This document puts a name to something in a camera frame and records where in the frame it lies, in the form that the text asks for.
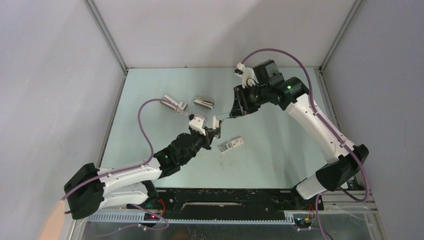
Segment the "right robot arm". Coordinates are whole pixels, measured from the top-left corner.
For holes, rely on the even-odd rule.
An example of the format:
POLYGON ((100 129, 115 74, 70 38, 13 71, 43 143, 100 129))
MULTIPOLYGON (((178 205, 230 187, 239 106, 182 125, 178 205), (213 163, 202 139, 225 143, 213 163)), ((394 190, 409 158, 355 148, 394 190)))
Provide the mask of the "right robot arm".
POLYGON ((306 130, 327 162, 294 187, 290 201, 295 208, 304 209, 316 195, 336 191, 360 170, 358 162, 365 162, 368 148, 354 144, 329 121, 298 77, 285 79, 271 59, 253 68, 240 62, 234 73, 241 78, 241 84, 233 88, 229 118, 253 114, 268 103, 279 106, 306 130))

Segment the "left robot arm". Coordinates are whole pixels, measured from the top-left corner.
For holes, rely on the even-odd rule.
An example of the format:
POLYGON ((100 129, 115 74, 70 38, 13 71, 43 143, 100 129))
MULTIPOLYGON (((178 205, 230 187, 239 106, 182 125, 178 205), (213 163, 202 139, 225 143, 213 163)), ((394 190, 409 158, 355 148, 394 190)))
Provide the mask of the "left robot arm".
POLYGON ((152 181, 177 173, 201 149, 211 150, 212 141, 221 136, 220 128, 204 131, 179 134, 143 163, 111 168, 86 163, 63 187, 71 217, 79 220, 102 208, 127 204, 153 208, 158 194, 152 181))

